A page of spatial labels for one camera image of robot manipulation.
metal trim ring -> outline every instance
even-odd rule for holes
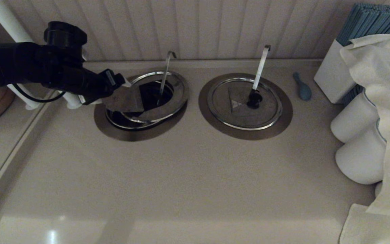
[[[118,127],[118,128],[121,128],[121,129],[125,129],[125,130],[141,130],[141,129],[146,129],[146,128],[149,128],[149,127],[152,127],[154,125],[156,125],[157,123],[159,123],[160,121],[158,122],[153,122],[153,123],[138,123],[137,126],[124,126],[124,125],[120,125],[120,124],[117,124],[112,118],[109,117],[108,115],[108,112],[110,113],[118,113],[117,111],[110,111],[110,110],[106,110],[105,111],[105,116],[106,118],[108,119],[108,121],[113,124],[115,127]]]
[[[238,139],[244,139],[244,140],[262,140],[262,139],[272,138],[274,136],[279,135],[281,132],[285,131],[285,129],[291,123],[291,119],[293,116],[293,106],[291,104],[290,99],[281,88],[279,88],[277,85],[264,78],[261,78],[260,82],[269,86],[272,91],[275,91],[275,93],[277,94],[278,98],[282,103],[282,114],[277,119],[276,123],[274,123],[274,125],[262,130],[255,130],[255,131],[241,130],[224,124],[222,121],[220,121],[213,115],[208,105],[209,91],[217,83],[220,83],[223,80],[234,79],[238,77],[247,78],[247,79],[255,78],[254,75],[250,75],[250,74],[225,74],[225,75],[215,77],[214,79],[212,79],[211,81],[207,82],[204,85],[198,97],[198,104],[201,110],[201,114],[204,116],[207,122],[210,125],[212,125],[215,129],[219,130],[224,134],[227,134],[229,136]]]
[[[273,96],[275,97],[275,99],[276,99],[276,101],[278,103],[277,112],[275,113],[275,115],[270,120],[266,121],[264,124],[260,125],[259,127],[248,128],[248,127],[241,127],[241,126],[238,126],[238,125],[233,125],[232,123],[227,122],[223,118],[221,118],[221,115],[218,113],[218,111],[216,110],[216,108],[215,108],[215,106],[213,104],[213,94],[214,94],[214,92],[216,91],[216,89],[220,85],[223,85],[223,84],[226,84],[226,83],[229,83],[229,82],[235,82],[235,81],[245,81],[245,82],[252,82],[252,83],[254,83],[254,79],[251,79],[251,75],[243,75],[243,74],[241,76],[232,77],[232,78],[225,79],[225,80],[223,80],[222,77],[220,79],[218,79],[218,77],[217,77],[217,78],[212,80],[212,82],[214,82],[215,85],[213,85],[212,88],[210,88],[209,93],[207,94],[207,104],[209,106],[210,111],[213,113],[213,115],[217,119],[219,119],[222,123],[224,123],[224,124],[226,124],[226,125],[228,125],[228,126],[230,126],[232,128],[245,130],[245,131],[262,130],[262,129],[269,128],[272,125],[274,125],[277,122],[277,120],[280,118],[281,114],[282,114],[282,102],[279,99],[279,97],[276,94],[276,92],[272,88],[270,88],[268,85],[266,85],[264,82],[260,82],[258,87],[263,87],[264,89],[270,91],[273,94]]]
[[[183,107],[180,110],[178,110],[178,112],[175,113],[173,116],[164,119],[163,121],[157,123],[152,127],[145,128],[138,131],[124,130],[121,128],[117,128],[116,126],[111,124],[105,115],[106,107],[104,104],[97,104],[95,106],[94,121],[96,122],[96,126],[99,128],[99,130],[111,138],[120,141],[138,142],[138,141],[144,141],[144,140],[152,139],[154,137],[158,137],[161,134],[164,134],[167,131],[169,131],[183,117],[186,111],[186,107],[187,107],[187,102],[184,103]]]
[[[153,76],[158,76],[158,80],[159,80],[161,79],[161,75],[163,74],[164,71],[156,71],[141,76],[131,77],[130,83],[134,85],[140,81],[143,81],[145,83],[152,82],[156,80],[153,79]],[[161,120],[164,120],[168,117],[171,117],[173,114],[177,113],[178,110],[180,110],[189,99],[189,85],[186,82],[186,79],[184,79],[184,77],[178,73],[168,71],[167,77],[168,78],[173,77],[173,79],[168,80],[173,90],[172,98],[171,100],[169,100],[169,102],[167,102],[166,104],[158,108],[145,111],[139,116],[132,116],[127,113],[124,113],[124,116],[133,122],[153,123],[153,122],[159,122]]]

stainless steel lid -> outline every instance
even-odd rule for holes
[[[141,90],[141,96],[143,95],[143,85],[157,84],[157,91],[160,88],[160,81],[163,76],[163,71],[151,72],[134,78],[130,83],[132,84],[131,90]],[[180,110],[183,105],[189,99],[189,86],[186,80],[178,73],[168,71],[166,89],[171,93],[170,99],[155,108],[144,110],[140,113],[122,113],[124,116],[133,122],[138,123],[153,123],[164,120],[174,115]]]
[[[212,114],[224,124],[240,130],[262,130],[274,125],[282,114],[277,93],[260,81],[257,91],[263,97],[256,109],[246,105],[254,77],[229,75],[217,79],[207,94]]]
[[[293,107],[286,93],[267,79],[260,78],[257,90],[263,100],[249,107],[249,94],[255,76],[225,74],[207,82],[198,103],[202,115],[217,130],[245,140],[277,136],[291,123]]]

blue spoon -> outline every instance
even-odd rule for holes
[[[304,100],[304,101],[308,101],[311,99],[311,89],[309,88],[308,85],[306,85],[305,83],[303,83],[301,80],[300,80],[300,77],[299,77],[299,72],[294,72],[293,73],[293,77],[294,77],[294,80],[297,82],[297,85],[299,86],[299,97],[300,99]]]

triangle symbol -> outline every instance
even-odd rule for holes
[[[242,106],[242,105],[243,105],[243,103],[241,103],[241,102],[237,102],[237,101],[231,100],[232,108],[237,108],[237,107]]]

robotic arm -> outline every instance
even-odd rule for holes
[[[84,97],[88,105],[112,95],[125,83],[110,69],[96,74],[82,67],[82,45],[87,34],[64,22],[49,22],[44,33],[46,45],[35,43],[0,44],[0,86],[40,83],[44,87]]]

